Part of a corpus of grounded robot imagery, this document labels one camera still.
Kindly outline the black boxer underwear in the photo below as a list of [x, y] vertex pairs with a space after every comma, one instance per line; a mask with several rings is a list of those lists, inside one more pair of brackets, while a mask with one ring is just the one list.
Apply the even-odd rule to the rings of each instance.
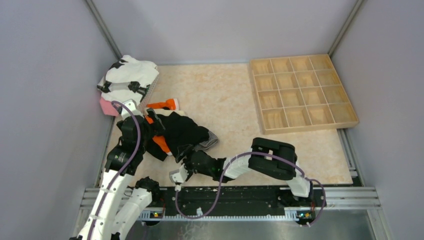
[[187, 116], [175, 111], [169, 115], [157, 116], [164, 126], [164, 131], [147, 142], [146, 151], [160, 161], [164, 161], [168, 156], [177, 157], [187, 145], [196, 146], [209, 139], [209, 130]]

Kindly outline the grey striped underwear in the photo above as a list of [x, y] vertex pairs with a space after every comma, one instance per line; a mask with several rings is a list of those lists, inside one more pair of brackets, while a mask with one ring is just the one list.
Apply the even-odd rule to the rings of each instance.
[[198, 143], [195, 147], [195, 151], [207, 151], [217, 145], [219, 142], [218, 137], [212, 132], [208, 131], [208, 140]]

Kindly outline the orange underwear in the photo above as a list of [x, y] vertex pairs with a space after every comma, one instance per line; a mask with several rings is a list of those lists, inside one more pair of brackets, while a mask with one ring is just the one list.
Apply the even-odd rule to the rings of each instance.
[[151, 109], [164, 109], [171, 111], [177, 111], [180, 109], [179, 102], [176, 98], [170, 98], [164, 102], [149, 103], [146, 105], [146, 107]]

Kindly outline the wooden compartment tray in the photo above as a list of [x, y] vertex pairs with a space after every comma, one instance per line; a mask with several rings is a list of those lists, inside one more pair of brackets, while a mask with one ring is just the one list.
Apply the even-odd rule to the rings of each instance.
[[249, 68], [263, 134], [348, 129], [359, 124], [328, 54], [256, 58]]

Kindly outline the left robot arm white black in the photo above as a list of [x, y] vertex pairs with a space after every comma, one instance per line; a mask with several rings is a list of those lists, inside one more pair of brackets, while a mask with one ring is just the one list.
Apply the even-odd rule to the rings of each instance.
[[117, 126], [122, 135], [106, 158], [94, 205], [75, 240], [124, 240], [142, 211], [160, 202], [159, 183], [145, 177], [136, 182], [129, 199], [120, 207], [146, 153], [146, 145], [156, 134], [154, 128], [163, 130], [164, 126], [151, 109], [148, 116], [156, 122], [150, 124], [132, 99], [123, 103], [114, 100], [111, 104], [120, 110], [122, 121]]

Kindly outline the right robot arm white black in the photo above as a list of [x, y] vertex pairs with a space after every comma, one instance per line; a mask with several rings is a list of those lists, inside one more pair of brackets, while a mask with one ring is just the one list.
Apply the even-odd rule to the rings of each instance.
[[256, 137], [250, 150], [225, 158], [213, 158], [203, 150], [186, 145], [180, 148], [176, 162], [180, 167], [171, 171], [169, 178], [177, 190], [194, 174], [209, 176], [223, 184], [255, 171], [286, 182], [289, 193], [283, 199], [284, 204], [311, 209], [318, 205], [314, 199], [314, 182], [300, 168], [295, 147], [289, 143]]

